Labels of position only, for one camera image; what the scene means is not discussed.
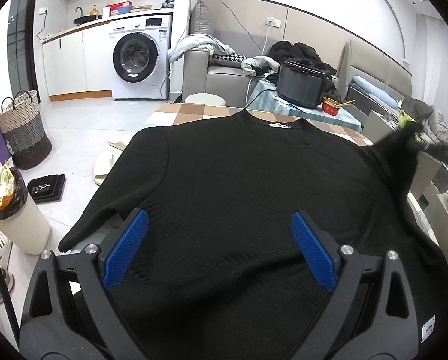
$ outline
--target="woven basket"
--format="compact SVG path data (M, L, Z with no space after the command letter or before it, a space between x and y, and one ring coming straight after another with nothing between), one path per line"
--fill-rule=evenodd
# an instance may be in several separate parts
M4 102L12 103L4 109ZM52 150L38 104L37 91L19 91L16 97L6 97L1 104L0 129L14 164L29 169L41 163Z

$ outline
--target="wall outlet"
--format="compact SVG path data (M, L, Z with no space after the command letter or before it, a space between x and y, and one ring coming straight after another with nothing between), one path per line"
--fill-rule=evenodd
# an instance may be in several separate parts
M281 21L278 19L274 19L274 17L268 17L266 19L266 25L276 28L281 28Z

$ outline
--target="chopsticks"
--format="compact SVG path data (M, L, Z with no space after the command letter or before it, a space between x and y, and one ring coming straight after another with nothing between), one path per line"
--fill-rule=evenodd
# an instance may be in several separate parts
M346 105L353 105L354 102L355 102L354 100L351 100L346 103L339 104L339 105L337 105L337 107L345 107Z

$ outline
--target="red bowl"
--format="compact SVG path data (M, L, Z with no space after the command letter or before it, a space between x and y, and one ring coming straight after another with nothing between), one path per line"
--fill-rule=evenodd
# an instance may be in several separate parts
M337 106L338 102L328 97L324 97L322 100L322 111L329 115L336 116L340 107Z

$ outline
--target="sink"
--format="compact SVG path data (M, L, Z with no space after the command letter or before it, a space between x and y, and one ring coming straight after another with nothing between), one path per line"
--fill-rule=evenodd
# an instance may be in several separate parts
M74 24L81 25L85 23L89 23L90 21L94 21L97 19L102 19L102 15L89 15L89 16L82 16L78 17L77 19L74 19Z

